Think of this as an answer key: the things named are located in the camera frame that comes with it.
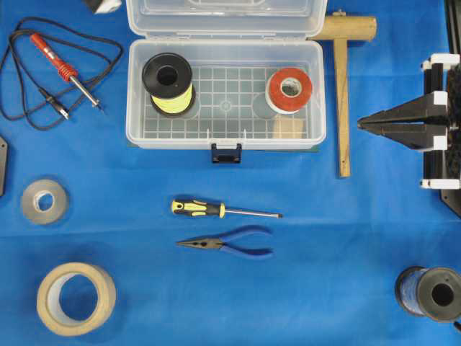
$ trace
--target blue tablecloth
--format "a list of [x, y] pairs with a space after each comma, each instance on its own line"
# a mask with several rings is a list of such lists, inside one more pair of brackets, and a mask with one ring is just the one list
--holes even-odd
[[[85, 102], [47, 133], [0, 118], [9, 142], [6, 194], [0, 198], [1, 344], [14, 345], [458, 345], [446, 324], [407, 315], [394, 282], [411, 265], [461, 270], [459, 218], [437, 192], [419, 187], [421, 155], [359, 131], [357, 119], [418, 97], [420, 64], [448, 51], [442, 0], [332, 0], [328, 10], [374, 15], [371, 43], [349, 49], [352, 177], [337, 172], [333, 52], [323, 43], [328, 137], [318, 153], [245, 151], [236, 166], [213, 166], [209, 151], [147, 151], [125, 137], [128, 48], [138, 37], [126, 9], [93, 16], [82, 1], [0, 1], [0, 48], [25, 16], [48, 17], [121, 42], [126, 53], [95, 91], [107, 115]], [[27, 39], [24, 63], [51, 91], [64, 86]], [[60, 48], [83, 77], [103, 67]], [[29, 88], [32, 105], [41, 96]], [[2, 103], [18, 113], [11, 60], [1, 77]], [[46, 119], [46, 110], [37, 119]], [[69, 192], [66, 217], [33, 226], [22, 192], [41, 177]], [[275, 210], [282, 220], [175, 217], [179, 194]], [[261, 225], [274, 236], [243, 240], [271, 247], [267, 261], [176, 247], [175, 241]], [[45, 275], [64, 262], [100, 265], [117, 286], [112, 317], [95, 332], [63, 338], [40, 321], [35, 304]], [[75, 287], [88, 295], [88, 286]], [[86, 304], [73, 305], [75, 314]]]

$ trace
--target spool of wire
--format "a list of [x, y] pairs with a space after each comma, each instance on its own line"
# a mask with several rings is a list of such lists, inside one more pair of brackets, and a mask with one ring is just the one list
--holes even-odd
[[461, 277], [448, 268], [410, 267], [395, 283], [395, 297], [413, 316], [427, 316], [437, 322], [454, 322], [461, 317]]
[[157, 112], [167, 117], [180, 117], [194, 104], [192, 69], [175, 53], [160, 53], [143, 68], [143, 83]]

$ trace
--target box latch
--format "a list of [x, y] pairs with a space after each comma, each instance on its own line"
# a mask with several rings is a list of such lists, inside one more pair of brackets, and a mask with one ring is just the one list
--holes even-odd
[[235, 149], [218, 149], [216, 143], [211, 145], [211, 162], [214, 164], [240, 164], [242, 145], [237, 143]]

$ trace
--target yellow and black screwdriver handle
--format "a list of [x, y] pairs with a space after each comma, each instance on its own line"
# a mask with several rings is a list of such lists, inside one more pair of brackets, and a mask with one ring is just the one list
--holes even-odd
[[219, 216], [223, 218], [225, 215], [224, 203], [211, 204], [201, 202], [199, 200], [173, 200], [171, 203], [171, 211], [178, 215], [186, 216]]

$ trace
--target screwdriver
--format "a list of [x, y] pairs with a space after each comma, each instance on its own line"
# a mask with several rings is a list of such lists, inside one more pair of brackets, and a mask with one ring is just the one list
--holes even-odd
[[97, 107], [99, 110], [102, 110], [99, 106], [99, 100], [94, 98], [93, 95], [83, 86], [82, 83], [77, 79], [78, 72], [76, 69], [65, 63], [59, 56], [50, 48], [50, 46], [42, 39], [42, 37], [35, 33], [30, 36], [31, 41], [37, 46], [38, 49], [48, 58], [48, 60], [56, 67], [59, 75], [65, 82], [71, 81], [77, 88], [80, 89], [83, 95], [85, 95], [93, 104], [93, 107]]
[[250, 216], [264, 216], [267, 218], [282, 218], [282, 214], [278, 213], [264, 213], [261, 211], [252, 210], [236, 210], [227, 209], [224, 203], [211, 204], [199, 200], [173, 200], [171, 203], [171, 211], [174, 214], [186, 216], [219, 216], [223, 218], [226, 213], [241, 214]]

